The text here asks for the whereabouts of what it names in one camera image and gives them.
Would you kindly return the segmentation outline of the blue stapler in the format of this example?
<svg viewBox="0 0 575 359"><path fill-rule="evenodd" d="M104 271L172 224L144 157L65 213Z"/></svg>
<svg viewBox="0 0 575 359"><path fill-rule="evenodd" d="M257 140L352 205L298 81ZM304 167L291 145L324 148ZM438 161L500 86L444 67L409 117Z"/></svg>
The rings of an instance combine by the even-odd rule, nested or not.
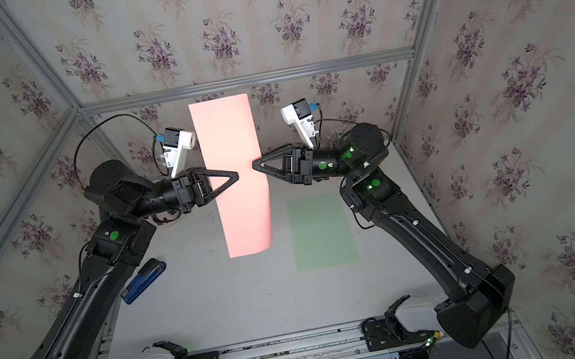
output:
<svg viewBox="0 0 575 359"><path fill-rule="evenodd" d="M157 258L148 260L142 268L140 268L136 276L130 283L122 290L121 300L127 305L131 305L138 299L149 286L156 281L156 279L165 272L167 264Z"/></svg>

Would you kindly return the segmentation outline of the green paper sheet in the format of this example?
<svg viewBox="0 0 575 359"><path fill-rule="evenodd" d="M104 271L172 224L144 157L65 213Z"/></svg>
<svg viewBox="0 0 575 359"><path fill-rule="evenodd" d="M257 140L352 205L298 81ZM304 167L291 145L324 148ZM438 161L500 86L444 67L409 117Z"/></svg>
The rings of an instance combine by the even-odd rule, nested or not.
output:
<svg viewBox="0 0 575 359"><path fill-rule="evenodd" d="M356 263L357 244L342 200L335 192L286 202L299 272Z"/></svg>

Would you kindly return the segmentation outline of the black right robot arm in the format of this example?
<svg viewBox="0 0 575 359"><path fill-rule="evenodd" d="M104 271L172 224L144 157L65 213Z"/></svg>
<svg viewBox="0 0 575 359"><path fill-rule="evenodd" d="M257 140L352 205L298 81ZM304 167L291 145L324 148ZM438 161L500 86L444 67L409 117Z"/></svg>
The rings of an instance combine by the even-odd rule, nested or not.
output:
<svg viewBox="0 0 575 359"><path fill-rule="evenodd" d="M287 144L255 159L252 168L297 185L341 178L347 207L394 237L442 287L447 297L434 312L444 332L474 348L508 312L515 275L473 256L427 220L381 170L388 154L381 129L360 123L332 149Z"/></svg>

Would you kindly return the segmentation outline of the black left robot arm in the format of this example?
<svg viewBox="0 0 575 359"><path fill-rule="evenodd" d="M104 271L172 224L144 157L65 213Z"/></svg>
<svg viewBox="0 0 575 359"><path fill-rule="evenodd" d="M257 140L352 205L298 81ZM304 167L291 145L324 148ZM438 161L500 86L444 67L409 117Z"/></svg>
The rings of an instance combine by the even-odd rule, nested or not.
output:
<svg viewBox="0 0 575 359"><path fill-rule="evenodd" d="M71 296L30 359L89 359L109 312L146 255L157 215L206 206L238 178L234 171L195 167L154 183L119 160L99 165L84 196L99 207L102 221L85 245ZM129 359L188 359L188 354L160 341Z"/></svg>

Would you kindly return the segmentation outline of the aluminium mounting rail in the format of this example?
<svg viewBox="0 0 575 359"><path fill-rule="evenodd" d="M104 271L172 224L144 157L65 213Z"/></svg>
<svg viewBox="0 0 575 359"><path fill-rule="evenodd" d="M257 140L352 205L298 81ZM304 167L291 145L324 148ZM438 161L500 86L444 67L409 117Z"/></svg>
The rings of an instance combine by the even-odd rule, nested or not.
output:
<svg viewBox="0 0 575 359"><path fill-rule="evenodd" d="M384 317L354 320L318 329L275 335L271 338L204 348L188 359L377 359L397 357L420 348L454 344L451 334L438 328L427 334L396 339L384 329Z"/></svg>

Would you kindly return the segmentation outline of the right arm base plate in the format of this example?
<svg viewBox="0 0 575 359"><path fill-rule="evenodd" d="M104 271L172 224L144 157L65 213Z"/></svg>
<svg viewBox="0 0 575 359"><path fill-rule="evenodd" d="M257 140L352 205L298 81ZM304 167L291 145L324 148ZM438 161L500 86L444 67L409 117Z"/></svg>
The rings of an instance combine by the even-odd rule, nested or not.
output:
<svg viewBox="0 0 575 359"><path fill-rule="evenodd" d="M369 352L391 349L399 346L426 344L428 341L441 336L440 331L419 330L408 331L395 317L377 319L367 318L361 323L363 338Z"/></svg>

